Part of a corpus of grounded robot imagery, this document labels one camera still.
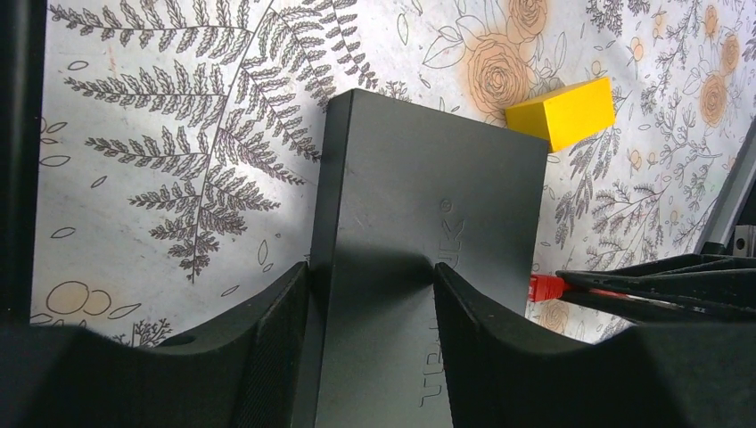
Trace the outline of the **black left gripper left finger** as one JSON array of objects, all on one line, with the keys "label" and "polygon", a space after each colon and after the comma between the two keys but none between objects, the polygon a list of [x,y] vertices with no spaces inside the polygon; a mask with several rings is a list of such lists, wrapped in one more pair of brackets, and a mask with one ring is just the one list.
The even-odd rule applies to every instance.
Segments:
[{"label": "black left gripper left finger", "polygon": [[287,427],[308,312],[308,265],[161,345],[83,327],[1,331],[4,427]]}]

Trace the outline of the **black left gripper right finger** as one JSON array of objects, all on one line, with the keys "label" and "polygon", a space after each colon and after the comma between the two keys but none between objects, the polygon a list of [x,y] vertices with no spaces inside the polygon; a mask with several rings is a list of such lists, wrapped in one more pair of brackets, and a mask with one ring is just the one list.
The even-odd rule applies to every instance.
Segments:
[{"label": "black left gripper right finger", "polygon": [[598,344],[534,324],[453,268],[433,290],[456,427],[752,427],[754,324],[635,326]]}]

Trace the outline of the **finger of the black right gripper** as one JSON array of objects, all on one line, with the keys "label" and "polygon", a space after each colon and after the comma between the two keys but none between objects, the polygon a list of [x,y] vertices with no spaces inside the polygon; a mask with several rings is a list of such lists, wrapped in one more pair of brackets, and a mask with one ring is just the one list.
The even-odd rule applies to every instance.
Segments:
[{"label": "finger of the black right gripper", "polygon": [[685,254],[644,264],[596,273],[599,281],[692,279],[700,281],[755,277],[755,258]]},{"label": "finger of the black right gripper", "polygon": [[571,289],[562,300],[637,323],[753,322],[755,270],[654,276],[559,271]]}]

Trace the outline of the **black network switch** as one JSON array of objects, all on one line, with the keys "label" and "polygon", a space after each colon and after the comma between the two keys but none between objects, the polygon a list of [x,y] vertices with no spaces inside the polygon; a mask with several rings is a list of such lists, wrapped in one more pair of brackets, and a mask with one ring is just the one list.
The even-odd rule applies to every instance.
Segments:
[{"label": "black network switch", "polygon": [[327,106],[296,427],[449,427],[432,271],[522,315],[549,145],[352,89]]},{"label": "black network switch", "polygon": [[1,324],[30,317],[46,1],[1,3]]}]

